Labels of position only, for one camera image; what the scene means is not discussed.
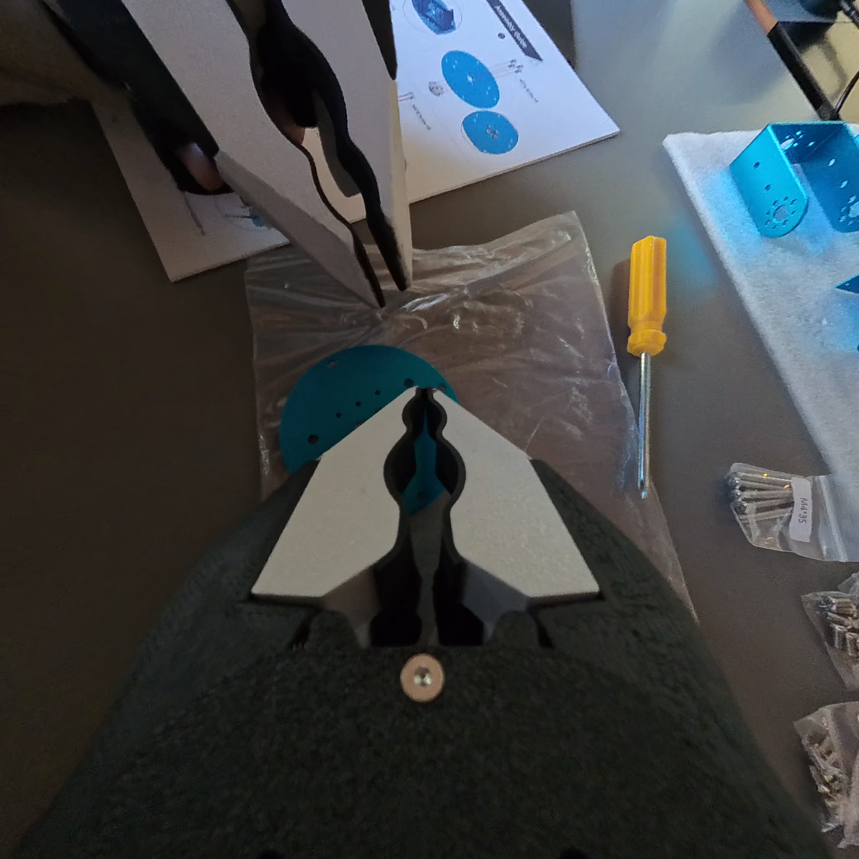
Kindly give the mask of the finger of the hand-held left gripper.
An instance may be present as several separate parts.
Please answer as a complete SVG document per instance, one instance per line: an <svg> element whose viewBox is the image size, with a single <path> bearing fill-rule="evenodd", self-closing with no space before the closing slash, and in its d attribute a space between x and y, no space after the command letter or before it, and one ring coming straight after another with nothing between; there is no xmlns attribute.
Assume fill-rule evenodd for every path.
<svg viewBox="0 0 859 859"><path fill-rule="evenodd" d="M400 291L412 285L412 222L389 2L264 2L257 50L265 95L306 147L319 134L335 187L360 197Z"/></svg>
<svg viewBox="0 0 859 859"><path fill-rule="evenodd" d="M312 157L266 112L247 35L230 3L123 5L213 136L216 164L231 188L339 284L384 306L362 243L317 187Z"/></svg>

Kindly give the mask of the assembly guide booklet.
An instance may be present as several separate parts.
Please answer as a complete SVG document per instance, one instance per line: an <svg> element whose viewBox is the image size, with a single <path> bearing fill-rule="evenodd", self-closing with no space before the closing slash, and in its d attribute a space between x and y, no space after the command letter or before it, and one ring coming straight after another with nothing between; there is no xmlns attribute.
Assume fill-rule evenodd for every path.
<svg viewBox="0 0 859 859"><path fill-rule="evenodd" d="M523 2L389 10L410 204L618 134ZM128 106L94 111L170 281L287 242L233 192L181 191Z"/></svg>

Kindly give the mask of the clear plastic bag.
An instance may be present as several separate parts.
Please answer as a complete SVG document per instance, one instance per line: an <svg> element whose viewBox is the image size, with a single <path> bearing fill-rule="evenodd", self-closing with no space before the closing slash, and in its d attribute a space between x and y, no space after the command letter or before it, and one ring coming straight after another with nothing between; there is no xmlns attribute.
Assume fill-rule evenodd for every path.
<svg viewBox="0 0 859 859"><path fill-rule="evenodd" d="M481 245L416 250L406 292L370 307L295 247L250 260L261 497L286 479L277 429L317 362L386 345L432 364L459 401L564 478L648 555L694 612L659 497L635 481L636 418L577 215Z"/></svg>

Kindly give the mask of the dark grey electronic device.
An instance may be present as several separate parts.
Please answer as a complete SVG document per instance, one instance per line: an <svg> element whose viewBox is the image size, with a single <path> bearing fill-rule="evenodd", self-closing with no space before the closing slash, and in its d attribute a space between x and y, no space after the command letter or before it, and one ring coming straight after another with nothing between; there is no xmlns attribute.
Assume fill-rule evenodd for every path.
<svg viewBox="0 0 859 859"><path fill-rule="evenodd" d="M785 23L832 26L844 20L858 27L857 1L770 1L769 6Z"/></svg>

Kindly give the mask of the blue U-shaped metal bracket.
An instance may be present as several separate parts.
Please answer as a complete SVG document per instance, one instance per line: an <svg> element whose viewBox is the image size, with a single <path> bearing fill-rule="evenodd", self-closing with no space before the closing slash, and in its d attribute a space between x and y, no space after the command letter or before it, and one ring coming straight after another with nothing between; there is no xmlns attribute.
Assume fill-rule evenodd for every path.
<svg viewBox="0 0 859 859"><path fill-rule="evenodd" d="M846 123L770 123L729 170L764 237L795 230L811 200L834 231L858 230L857 133Z"/></svg>

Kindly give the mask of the orange handled screwdriver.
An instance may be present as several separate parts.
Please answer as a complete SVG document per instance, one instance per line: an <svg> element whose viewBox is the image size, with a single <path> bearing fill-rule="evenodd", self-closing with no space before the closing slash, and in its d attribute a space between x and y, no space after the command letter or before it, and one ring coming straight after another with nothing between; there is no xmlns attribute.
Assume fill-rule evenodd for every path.
<svg viewBox="0 0 859 859"><path fill-rule="evenodd" d="M627 352L639 361L637 483L641 498L650 490L652 363L667 341L667 242L648 236L636 242L629 256Z"/></svg>

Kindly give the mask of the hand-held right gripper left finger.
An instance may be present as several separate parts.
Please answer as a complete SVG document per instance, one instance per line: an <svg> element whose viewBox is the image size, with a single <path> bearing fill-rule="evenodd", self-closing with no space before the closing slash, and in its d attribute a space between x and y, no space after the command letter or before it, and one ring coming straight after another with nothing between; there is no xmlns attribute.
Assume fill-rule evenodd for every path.
<svg viewBox="0 0 859 859"><path fill-rule="evenodd" d="M384 466L410 440L406 389L311 463L285 528L258 579L254 599L340 612L355 632L370 632L381 610L374 568L400 536L403 510Z"/></svg>

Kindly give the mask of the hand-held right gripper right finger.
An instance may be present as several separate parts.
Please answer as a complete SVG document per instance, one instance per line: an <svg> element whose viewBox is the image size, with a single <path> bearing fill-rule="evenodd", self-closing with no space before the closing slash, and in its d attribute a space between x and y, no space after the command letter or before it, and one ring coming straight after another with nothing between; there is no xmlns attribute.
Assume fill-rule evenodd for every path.
<svg viewBox="0 0 859 859"><path fill-rule="evenodd" d="M448 494L438 572L479 622L600 598L600 586L520 448L449 398L428 392L435 475Z"/></svg>

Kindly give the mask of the white foam sheet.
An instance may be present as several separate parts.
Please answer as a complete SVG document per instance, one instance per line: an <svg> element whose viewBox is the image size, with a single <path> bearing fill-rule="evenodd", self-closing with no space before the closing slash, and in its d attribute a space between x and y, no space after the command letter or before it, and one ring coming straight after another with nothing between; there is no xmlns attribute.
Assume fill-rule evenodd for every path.
<svg viewBox="0 0 859 859"><path fill-rule="evenodd" d="M667 136L671 159L746 311L830 471L857 485L857 233L832 229L820 204L784 237L750 217L729 164L754 132Z"/></svg>

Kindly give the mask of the person's left hand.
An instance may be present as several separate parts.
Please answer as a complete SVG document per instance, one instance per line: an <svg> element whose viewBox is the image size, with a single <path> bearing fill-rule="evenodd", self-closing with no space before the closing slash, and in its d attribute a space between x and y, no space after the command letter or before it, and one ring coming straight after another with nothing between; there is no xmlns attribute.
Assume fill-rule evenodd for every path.
<svg viewBox="0 0 859 859"><path fill-rule="evenodd" d="M189 142L178 146L174 154L188 175L206 192L216 193L227 187L227 183L221 177L214 160L207 156L198 144Z"/></svg>

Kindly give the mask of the blue round metal plate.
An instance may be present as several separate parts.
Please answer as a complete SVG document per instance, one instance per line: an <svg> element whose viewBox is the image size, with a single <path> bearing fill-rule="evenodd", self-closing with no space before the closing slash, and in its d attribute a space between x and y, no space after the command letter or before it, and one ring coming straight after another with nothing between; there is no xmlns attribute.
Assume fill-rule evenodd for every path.
<svg viewBox="0 0 859 859"><path fill-rule="evenodd" d="M296 474L406 389L435 389L457 401L453 383L423 358L404 349L370 345L344 349L316 364L290 391L282 411L279 440L285 467ZM404 488L395 489L404 512L414 514L454 491L437 473L437 445L424 412L417 428L406 425Z"/></svg>

